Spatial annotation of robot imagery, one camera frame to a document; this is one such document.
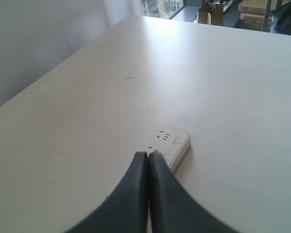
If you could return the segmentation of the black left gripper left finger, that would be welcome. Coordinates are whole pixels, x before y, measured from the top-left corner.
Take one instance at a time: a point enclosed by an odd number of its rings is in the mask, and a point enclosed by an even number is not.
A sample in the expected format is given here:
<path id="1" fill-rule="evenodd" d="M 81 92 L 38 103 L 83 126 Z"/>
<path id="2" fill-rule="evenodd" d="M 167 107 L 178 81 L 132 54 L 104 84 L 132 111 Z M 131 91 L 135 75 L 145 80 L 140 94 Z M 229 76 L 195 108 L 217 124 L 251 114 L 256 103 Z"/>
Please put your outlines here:
<path id="1" fill-rule="evenodd" d="M 135 153 L 112 193 L 69 233 L 145 233 L 148 218 L 148 155 Z"/>

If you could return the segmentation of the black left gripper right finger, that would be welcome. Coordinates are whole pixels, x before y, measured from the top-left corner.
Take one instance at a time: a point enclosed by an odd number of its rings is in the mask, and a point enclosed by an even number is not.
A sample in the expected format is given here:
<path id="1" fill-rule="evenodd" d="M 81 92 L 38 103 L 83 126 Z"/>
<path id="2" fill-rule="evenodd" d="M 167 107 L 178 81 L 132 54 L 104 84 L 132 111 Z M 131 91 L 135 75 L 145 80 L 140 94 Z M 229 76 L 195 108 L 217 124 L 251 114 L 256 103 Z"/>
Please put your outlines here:
<path id="1" fill-rule="evenodd" d="M 199 205 L 176 180 L 163 155 L 149 155 L 150 216 L 154 233 L 234 233 Z"/>

